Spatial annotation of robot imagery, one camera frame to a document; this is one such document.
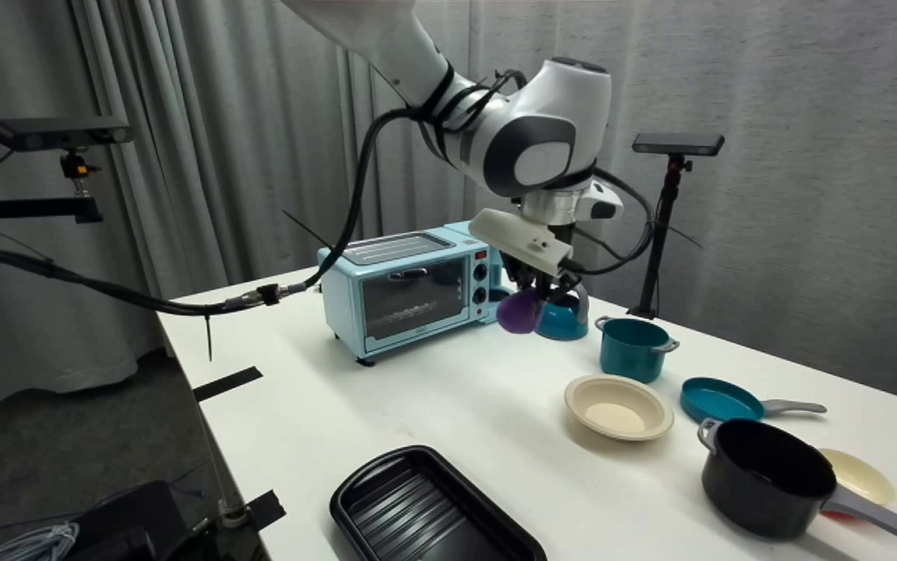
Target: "toaster oven window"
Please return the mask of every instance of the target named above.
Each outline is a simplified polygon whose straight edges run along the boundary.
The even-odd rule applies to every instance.
[[[381,274],[363,283],[368,338],[386,340],[463,311],[463,259]]]

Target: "white table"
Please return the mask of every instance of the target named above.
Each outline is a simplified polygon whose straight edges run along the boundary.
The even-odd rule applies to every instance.
[[[192,296],[216,302],[254,283]],[[593,299],[594,316],[622,309]],[[668,437],[622,447],[568,420],[565,388],[597,375],[602,338],[578,344],[466,327],[361,367],[323,323],[321,294],[216,317],[216,356],[198,317],[162,327],[192,388],[254,365],[266,376],[204,399],[202,416],[246,500],[273,490],[285,518],[263,532],[270,559],[323,561],[347,552],[330,521],[332,490],[400,447],[439,448],[523,524],[555,561],[610,559],[897,559],[897,535],[817,518],[794,542],[725,526],[703,500],[703,447],[680,410]],[[762,356],[688,327],[655,383],[674,404],[680,383],[712,375],[760,399],[818,399],[824,420],[774,420],[822,448],[878,465],[897,485],[897,397]]]

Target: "black pot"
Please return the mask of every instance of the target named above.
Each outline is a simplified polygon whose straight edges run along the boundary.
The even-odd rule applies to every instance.
[[[895,510],[838,485],[824,455],[792,434],[757,420],[703,420],[699,437],[710,448],[703,491],[731,524],[794,539],[818,510],[842,510],[897,535]]]

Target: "baking pan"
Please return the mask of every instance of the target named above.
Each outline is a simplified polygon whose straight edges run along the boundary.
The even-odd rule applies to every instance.
[[[363,561],[546,561],[541,544],[427,447],[358,469],[330,518]]]

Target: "beige plate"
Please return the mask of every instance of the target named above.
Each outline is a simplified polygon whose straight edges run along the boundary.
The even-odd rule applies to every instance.
[[[627,376],[578,376],[568,388],[570,416],[610,441],[658,441],[674,427],[674,408],[655,390]]]
[[[835,481],[849,491],[875,504],[888,504],[895,500],[895,485],[878,469],[838,448],[818,448],[818,452],[828,459]]]

